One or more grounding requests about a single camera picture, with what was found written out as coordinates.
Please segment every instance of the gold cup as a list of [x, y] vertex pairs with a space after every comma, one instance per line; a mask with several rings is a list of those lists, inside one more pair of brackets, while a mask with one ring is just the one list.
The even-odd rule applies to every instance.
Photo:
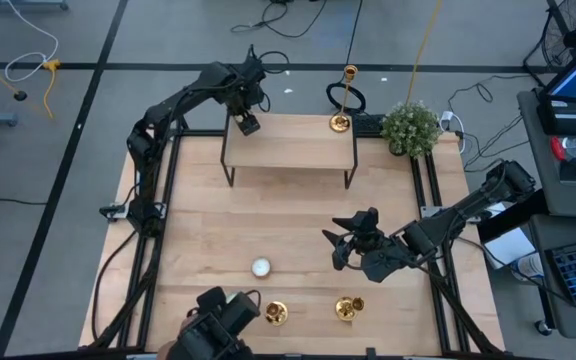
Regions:
[[337, 300], [335, 312], [341, 321], [353, 321], [359, 312], [364, 309], [364, 300], [362, 298], [350, 298], [344, 296]]
[[266, 306], [266, 320], [274, 326], [279, 326], [288, 320], [288, 308], [279, 301], [273, 301]]

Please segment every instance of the desk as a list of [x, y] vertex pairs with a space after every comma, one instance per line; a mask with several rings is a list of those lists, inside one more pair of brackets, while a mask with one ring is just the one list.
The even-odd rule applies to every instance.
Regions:
[[[361, 272], [335, 271], [332, 247], [321, 234], [321, 229], [340, 230], [331, 222], [333, 216], [348, 217], [369, 206], [379, 209], [379, 227], [387, 233], [417, 218], [408, 157], [394, 157], [381, 139], [360, 138], [360, 165], [349, 190], [329, 170], [275, 168], [248, 168], [231, 188], [220, 164], [221, 142], [221, 137], [182, 138], [147, 350], [174, 339], [197, 295], [220, 285], [226, 291], [259, 289], [262, 307], [273, 300], [287, 305], [284, 325], [274, 327], [258, 318], [242, 333], [256, 353], [365, 354], [366, 347], [375, 347], [380, 355], [440, 354], [428, 277], [403, 269], [376, 284]], [[451, 205], [468, 193], [457, 138], [443, 135], [434, 156], [442, 198]], [[165, 174], [161, 176], [163, 189]], [[118, 199], [132, 182], [133, 165], [127, 158]], [[125, 221], [109, 226], [100, 265], [131, 231]], [[477, 240], [474, 228], [467, 228], [464, 236]], [[109, 323], [125, 299], [134, 245], [114, 259], [104, 276], [98, 328]], [[455, 243], [453, 255], [464, 307], [503, 349], [481, 251]], [[259, 256], [272, 263], [266, 279], [250, 273]], [[341, 296], [365, 300], [352, 324], [339, 321], [334, 312]], [[129, 344], [135, 343], [140, 313], [138, 306]], [[452, 319], [450, 311], [446, 318]], [[80, 343], [91, 340], [89, 309]]]
[[[564, 294], [564, 290], [553, 275], [556, 269], [546, 258], [545, 252], [549, 249], [576, 244], [576, 218], [535, 215], [528, 224], [535, 247], [539, 249], [545, 285], [559, 294]], [[576, 338], [576, 309], [553, 296], [548, 296], [547, 301], [544, 311], [552, 310], [554, 327], [563, 336]]]
[[564, 185], [559, 181], [559, 166], [550, 150], [550, 136], [544, 133], [537, 114], [537, 95], [532, 91], [520, 92], [517, 100], [542, 188], [524, 203], [512, 206], [487, 221], [485, 226], [480, 226], [482, 241], [494, 239], [518, 227], [534, 214], [576, 217], [576, 186]]

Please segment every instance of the wooden tabletop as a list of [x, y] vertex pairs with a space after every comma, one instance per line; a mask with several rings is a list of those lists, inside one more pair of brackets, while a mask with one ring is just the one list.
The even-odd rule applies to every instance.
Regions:
[[329, 115], [255, 116], [260, 129], [248, 136], [230, 118], [226, 166], [352, 169], [352, 129], [343, 133], [330, 130]]
[[[321, 229], [341, 231], [332, 217], [349, 217], [370, 206], [379, 209], [379, 228], [386, 233], [418, 218], [407, 157], [391, 155], [383, 140], [358, 139], [359, 167], [349, 190], [335, 172], [275, 168], [250, 168], [238, 174], [237, 187], [231, 188], [219, 163], [221, 142], [220, 137], [182, 139], [147, 350], [157, 351], [175, 339], [197, 295], [222, 286], [227, 292], [258, 289], [262, 308], [270, 301], [287, 305], [284, 325], [274, 327], [260, 317], [242, 333], [256, 353], [365, 354], [366, 347], [375, 347], [380, 355], [440, 354], [428, 277], [402, 269], [376, 284], [362, 272], [335, 271], [332, 246], [321, 234]], [[453, 204], [468, 194], [456, 138], [443, 135], [434, 156], [444, 205]], [[422, 174], [425, 178], [423, 164]], [[160, 190], [165, 174], [161, 176]], [[117, 199], [124, 198], [132, 181], [127, 158]], [[125, 221], [109, 225], [100, 265], [131, 231]], [[478, 241], [472, 228], [463, 236]], [[114, 259], [104, 276], [100, 329], [125, 300], [135, 243]], [[250, 272], [260, 256], [272, 263], [266, 279]], [[464, 306], [503, 348], [480, 250], [456, 243], [454, 259]], [[356, 255], [351, 257], [352, 263], [357, 261]], [[334, 312], [341, 296], [365, 300], [365, 309], [352, 323], [339, 321]], [[452, 312], [446, 309], [451, 323]], [[140, 313], [134, 313], [133, 343]], [[449, 330], [456, 349], [454, 329]], [[80, 343], [91, 340], [89, 311]]]

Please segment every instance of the white paper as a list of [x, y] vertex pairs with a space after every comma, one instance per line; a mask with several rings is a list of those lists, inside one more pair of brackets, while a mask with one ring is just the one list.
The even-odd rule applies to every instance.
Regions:
[[[505, 209], [506, 207], [502, 203], [497, 203], [488, 208], [488, 210], [492, 212], [493, 217], [499, 215]], [[486, 253], [488, 262], [490, 262], [495, 269], [499, 269], [519, 258], [535, 252], [535, 247], [520, 228], [513, 229], [500, 237], [485, 243], [484, 247], [499, 259], [499, 261], [503, 262], [503, 264], [500, 264]]]

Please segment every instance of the green plant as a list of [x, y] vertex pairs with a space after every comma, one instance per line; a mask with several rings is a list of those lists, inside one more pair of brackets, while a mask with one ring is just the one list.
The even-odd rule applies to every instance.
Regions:
[[384, 117], [381, 136], [393, 154], [430, 154], [441, 133], [437, 121], [437, 114], [422, 102], [400, 103]]

